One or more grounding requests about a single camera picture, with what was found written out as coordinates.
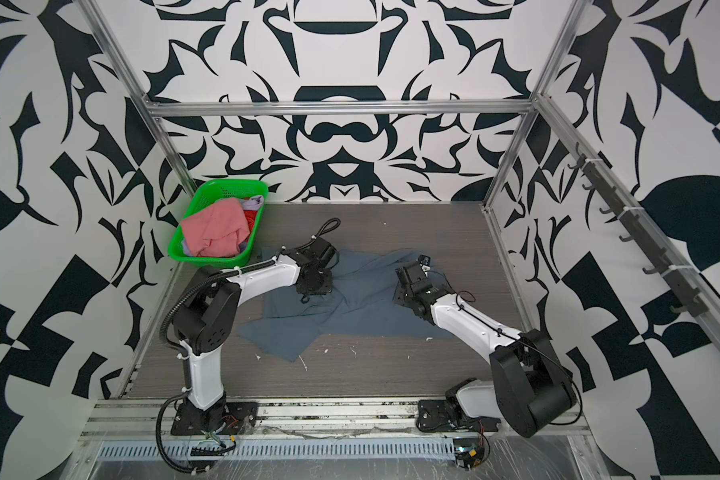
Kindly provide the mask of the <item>grey blue t shirt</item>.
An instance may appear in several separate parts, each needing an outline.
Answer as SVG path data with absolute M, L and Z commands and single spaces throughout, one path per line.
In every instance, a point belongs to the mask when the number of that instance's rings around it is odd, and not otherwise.
M 341 250 L 330 293 L 303 301 L 294 286 L 271 291 L 263 296 L 262 317 L 242 324 L 238 335 L 290 362 L 321 335 L 450 339 L 451 333 L 394 303 L 395 270 L 419 256 L 410 249 Z

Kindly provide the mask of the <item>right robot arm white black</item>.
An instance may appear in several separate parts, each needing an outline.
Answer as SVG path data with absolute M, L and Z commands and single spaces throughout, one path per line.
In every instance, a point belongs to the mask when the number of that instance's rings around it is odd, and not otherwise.
M 461 340 L 490 367 L 491 380 L 468 380 L 449 395 L 456 411 L 472 420 L 505 421 L 530 438 L 559 418 L 583 407 L 571 373 L 554 352 L 551 338 L 538 329 L 526 332 L 502 324 L 472 306 L 473 296 L 450 285 L 435 285 L 427 265 L 413 261 L 395 269 L 394 302 Z

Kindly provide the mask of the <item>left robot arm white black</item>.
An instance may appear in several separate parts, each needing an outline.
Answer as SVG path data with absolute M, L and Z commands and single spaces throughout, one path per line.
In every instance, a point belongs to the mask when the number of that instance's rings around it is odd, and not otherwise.
M 303 302 L 332 290 L 331 262 L 338 257 L 328 241 L 314 237 L 274 257 L 227 270 L 203 268 L 170 308 L 159 338 L 183 362 L 179 396 L 183 418 L 212 421 L 223 416 L 226 392 L 221 378 L 221 350 L 230 336 L 238 307 L 271 291 L 295 287 Z

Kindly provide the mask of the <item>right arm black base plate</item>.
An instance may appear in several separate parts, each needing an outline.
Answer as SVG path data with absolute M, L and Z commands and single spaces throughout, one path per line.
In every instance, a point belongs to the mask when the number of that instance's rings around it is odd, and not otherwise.
M 450 399 L 419 400 L 416 428 L 424 433 L 471 431 L 474 422 Z

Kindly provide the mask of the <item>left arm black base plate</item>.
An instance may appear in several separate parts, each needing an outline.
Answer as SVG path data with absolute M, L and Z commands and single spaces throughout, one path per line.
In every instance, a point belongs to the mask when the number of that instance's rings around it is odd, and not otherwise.
M 220 400 L 208 410 L 201 410 L 189 400 L 179 406 L 171 426 L 173 436 L 192 436 L 205 433 L 236 435 L 256 424 L 257 402 L 226 402 Z

